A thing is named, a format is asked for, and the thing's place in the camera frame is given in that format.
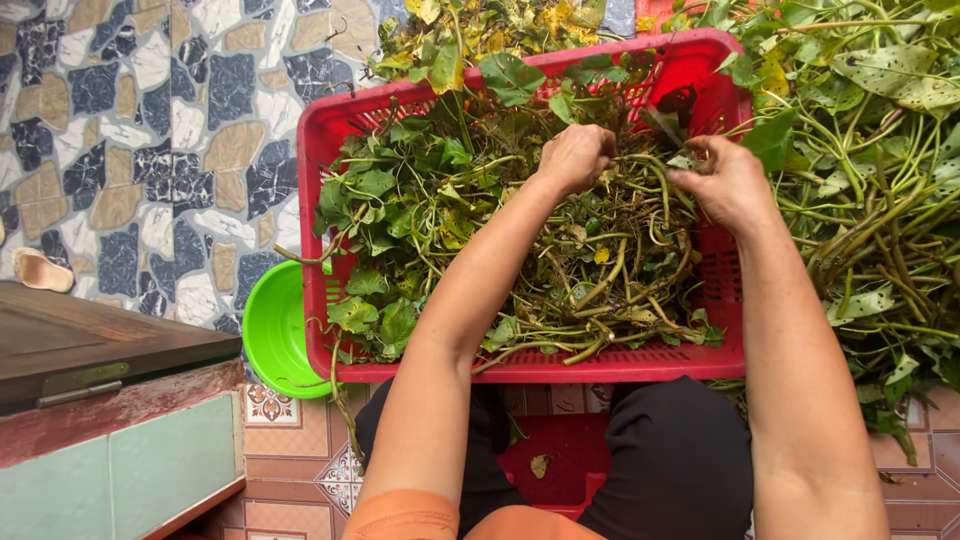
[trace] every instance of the black pants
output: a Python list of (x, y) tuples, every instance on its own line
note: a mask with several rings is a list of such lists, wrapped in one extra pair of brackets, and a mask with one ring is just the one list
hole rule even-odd
[[(367, 459), (392, 383), (357, 415)], [(497, 508), (527, 504), (493, 458), (509, 426), (496, 386), (474, 384), (458, 538)], [(743, 539), (754, 504), (750, 431), (723, 396), (688, 377), (618, 384), (605, 438), (611, 468), (581, 525), (609, 540)]]

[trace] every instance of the orange shirt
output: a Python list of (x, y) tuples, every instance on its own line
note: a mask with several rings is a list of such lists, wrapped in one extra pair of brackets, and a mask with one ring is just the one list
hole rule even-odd
[[(403, 489), (358, 504), (343, 540), (456, 540), (460, 515), (446, 497)], [(604, 540), (560, 514), (532, 506), (504, 506), (483, 519), (467, 540)]]

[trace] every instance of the person's hand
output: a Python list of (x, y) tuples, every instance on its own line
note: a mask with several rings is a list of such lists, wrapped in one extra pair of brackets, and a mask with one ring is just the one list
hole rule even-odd
[(697, 172), (671, 169), (667, 179), (695, 193), (711, 219), (737, 238), (783, 223), (763, 164), (750, 150), (720, 135), (691, 138), (686, 147), (708, 151), (707, 162)]
[(564, 195), (593, 185), (612, 166), (616, 137), (600, 126), (568, 126), (543, 145), (537, 176), (559, 187)]

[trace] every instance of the person's left hand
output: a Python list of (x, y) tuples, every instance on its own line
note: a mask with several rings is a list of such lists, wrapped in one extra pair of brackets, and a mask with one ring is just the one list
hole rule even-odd
[(615, 155), (613, 132), (596, 125), (573, 124), (543, 145), (536, 176), (556, 183), (564, 195), (578, 193), (612, 167)]

